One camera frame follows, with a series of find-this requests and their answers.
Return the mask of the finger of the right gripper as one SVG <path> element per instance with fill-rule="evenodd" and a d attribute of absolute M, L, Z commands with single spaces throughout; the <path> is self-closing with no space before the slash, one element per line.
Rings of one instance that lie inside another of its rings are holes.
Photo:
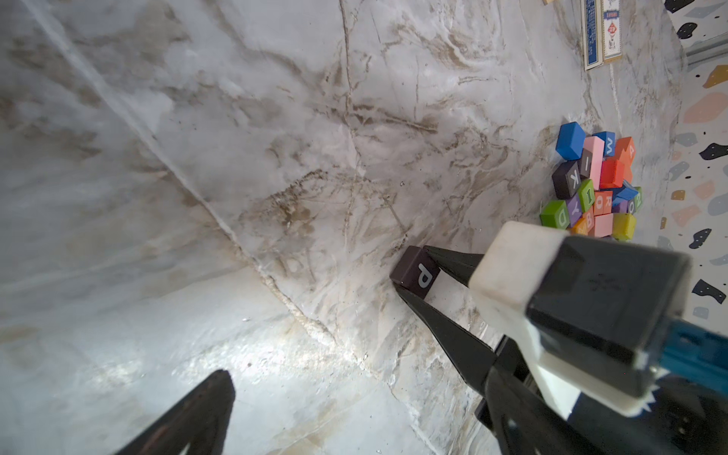
<path fill-rule="evenodd" d="M 436 246 L 426 246 L 426 253 L 432 261 L 463 286 L 469 286 L 475 270 L 483 261 L 483 254 L 464 253 Z"/>

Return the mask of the dark purple P block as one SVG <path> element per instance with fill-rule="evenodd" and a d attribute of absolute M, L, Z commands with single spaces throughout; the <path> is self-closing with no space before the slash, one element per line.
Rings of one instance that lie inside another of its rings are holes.
<path fill-rule="evenodd" d="M 419 246 L 408 246 L 390 274 L 396 285 L 425 299 L 440 274 L 440 267 Z"/>

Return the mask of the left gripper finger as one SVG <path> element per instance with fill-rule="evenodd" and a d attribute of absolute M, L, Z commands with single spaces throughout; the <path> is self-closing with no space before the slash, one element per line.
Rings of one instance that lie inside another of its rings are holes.
<path fill-rule="evenodd" d="M 217 370 L 119 453 L 221 454 L 234 400 L 231 375 L 226 370 Z"/>

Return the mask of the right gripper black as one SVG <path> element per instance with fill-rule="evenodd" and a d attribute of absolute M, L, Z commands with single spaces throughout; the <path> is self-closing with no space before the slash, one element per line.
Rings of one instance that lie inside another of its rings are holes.
<path fill-rule="evenodd" d="M 504 454 L 727 451 L 727 399 L 717 392 L 667 375 L 658 382 L 654 402 L 637 417 L 625 417 L 580 394 L 569 417 L 562 418 L 541 397 L 515 341 L 504 337 L 495 354 L 418 295 L 394 287 L 430 329 L 464 383 L 478 394 L 486 392 L 476 415 Z"/>

